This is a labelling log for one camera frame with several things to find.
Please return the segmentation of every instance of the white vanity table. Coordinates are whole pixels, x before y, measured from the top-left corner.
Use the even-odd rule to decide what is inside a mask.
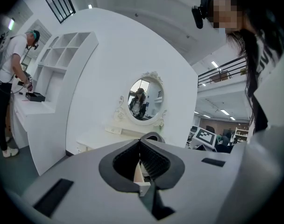
[[[19,148],[30,147],[39,175],[65,156],[68,112],[78,79],[98,45],[94,32],[54,35],[39,55],[33,76],[34,91],[45,102],[29,101],[26,88],[10,100],[10,122]]]

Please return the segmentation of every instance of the backpack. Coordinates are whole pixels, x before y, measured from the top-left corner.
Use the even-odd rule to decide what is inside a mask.
[[[0,69],[2,68],[2,65],[6,62],[5,60],[5,54],[7,51],[7,47],[11,41],[12,38],[15,36],[9,36],[8,32],[3,33],[0,36]]]

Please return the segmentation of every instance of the white curved wall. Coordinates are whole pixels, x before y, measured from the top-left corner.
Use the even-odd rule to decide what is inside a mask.
[[[77,152],[76,139],[99,129],[95,142],[106,138],[106,123],[142,73],[157,71],[163,80],[167,114],[166,143],[185,147],[197,98],[198,77],[188,62],[156,33],[120,14],[87,9],[74,14],[62,33],[94,31],[99,41],[75,89],[66,134],[66,150]]]

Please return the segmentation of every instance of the white sneaker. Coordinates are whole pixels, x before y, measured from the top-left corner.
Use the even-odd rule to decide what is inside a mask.
[[[16,156],[18,154],[19,150],[17,148],[7,147],[7,150],[2,151],[2,152],[3,152],[3,156],[5,158],[9,158],[9,157]]]
[[[5,137],[5,139],[6,139],[6,143],[10,141],[10,137]]]

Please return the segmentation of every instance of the black railing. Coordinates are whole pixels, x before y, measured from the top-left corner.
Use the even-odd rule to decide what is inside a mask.
[[[76,13],[71,0],[45,0],[60,23]]]
[[[241,56],[230,62],[227,62],[219,67],[209,70],[198,76],[198,87],[211,82],[219,82],[222,80],[231,79],[232,76],[247,73],[246,56]]]

